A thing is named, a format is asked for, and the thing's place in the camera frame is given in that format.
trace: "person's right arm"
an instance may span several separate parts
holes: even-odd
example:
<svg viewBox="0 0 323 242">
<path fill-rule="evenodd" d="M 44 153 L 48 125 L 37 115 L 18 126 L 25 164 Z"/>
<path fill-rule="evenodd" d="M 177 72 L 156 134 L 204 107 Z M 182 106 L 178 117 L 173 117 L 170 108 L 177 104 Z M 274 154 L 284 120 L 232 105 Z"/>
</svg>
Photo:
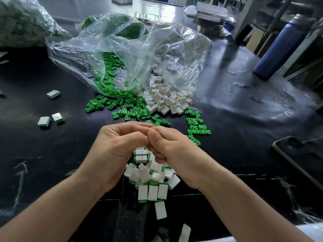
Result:
<svg viewBox="0 0 323 242">
<path fill-rule="evenodd" d="M 199 189 L 236 241 L 313 241 L 179 131 L 157 126 L 148 138 L 156 161 Z"/>
</svg>

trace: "person's right thumb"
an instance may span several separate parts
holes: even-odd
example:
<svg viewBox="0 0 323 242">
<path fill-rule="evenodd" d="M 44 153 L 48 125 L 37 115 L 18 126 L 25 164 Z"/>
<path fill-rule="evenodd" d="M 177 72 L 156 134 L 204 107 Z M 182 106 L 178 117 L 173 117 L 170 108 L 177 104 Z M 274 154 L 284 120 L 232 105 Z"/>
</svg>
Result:
<svg viewBox="0 0 323 242">
<path fill-rule="evenodd" d="M 160 153 L 165 153 L 165 146 L 168 143 L 168 140 L 163 138 L 163 136 L 156 130 L 150 129 L 148 134 L 148 139 L 150 144 Z"/>
</svg>

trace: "person's left thumb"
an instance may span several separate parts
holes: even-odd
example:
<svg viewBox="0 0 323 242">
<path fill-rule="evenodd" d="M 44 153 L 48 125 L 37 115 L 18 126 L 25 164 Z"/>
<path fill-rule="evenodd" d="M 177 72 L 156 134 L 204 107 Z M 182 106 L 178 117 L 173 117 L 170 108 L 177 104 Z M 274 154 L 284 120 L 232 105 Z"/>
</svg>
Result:
<svg viewBox="0 0 323 242">
<path fill-rule="evenodd" d="M 120 136 L 122 142 L 123 150 L 126 151 L 135 151 L 136 148 L 144 147 L 149 144 L 148 137 L 141 132 L 133 132 Z"/>
</svg>

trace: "table surface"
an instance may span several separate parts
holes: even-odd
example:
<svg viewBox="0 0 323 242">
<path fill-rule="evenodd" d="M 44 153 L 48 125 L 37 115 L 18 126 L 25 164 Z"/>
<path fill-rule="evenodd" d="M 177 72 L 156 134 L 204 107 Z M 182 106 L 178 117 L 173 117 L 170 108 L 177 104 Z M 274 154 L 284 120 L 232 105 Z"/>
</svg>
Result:
<svg viewBox="0 0 323 242">
<path fill-rule="evenodd" d="M 304 220 L 293 209 L 319 217 L 323 214 L 320 191 L 270 145 L 289 135 L 315 138 L 312 133 L 322 118 L 308 107 L 311 101 L 306 95 L 280 75 L 262 81 L 252 74 L 259 58 L 246 48 L 226 40 L 213 43 L 192 105 L 212 131 L 198 137 L 201 148 L 294 224 Z M 12 50 L 6 59 L 10 62 L 0 66 L 0 89 L 5 94 L 0 98 L 0 226 L 77 169 L 102 126 L 123 121 L 114 121 L 107 108 L 86 114 L 86 104 L 96 93 L 54 65 L 46 49 Z M 61 96 L 51 100 L 46 93 L 53 89 Z M 48 130 L 37 126 L 39 117 L 57 112 L 65 124 L 51 123 Z M 185 118 L 166 117 L 186 134 Z M 292 199 L 285 182 L 293 185 Z M 157 233 L 177 241 L 183 223 L 192 228 L 192 241 L 230 235 L 205 197 L 184 182 L 169 192 L 168 217 L 159 221 L 154 207 L 138 204 L 135 193 L 122 178 L 95 205 L 71 241 L 112 241 L 115 230 L 119 236 L 127 231 L 129 241 L 136 241 L 135 237 L 151 241 Z"/>
</svg>

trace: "person's left hand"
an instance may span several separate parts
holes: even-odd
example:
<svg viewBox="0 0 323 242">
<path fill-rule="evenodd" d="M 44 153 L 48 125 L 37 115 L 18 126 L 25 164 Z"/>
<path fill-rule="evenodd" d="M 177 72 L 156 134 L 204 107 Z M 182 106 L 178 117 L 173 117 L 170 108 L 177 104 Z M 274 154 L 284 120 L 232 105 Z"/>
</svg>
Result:
<svg viewBox="0 0 323 242">
<path fill-rule="evenodd" d="M 108 192 L 118 183 L 132 152 L 149 144 L 147 134 L 152 126 L 133 121 L 103 126 L 74 175 L 94 181 L 102 195 Z"/>
</svg>

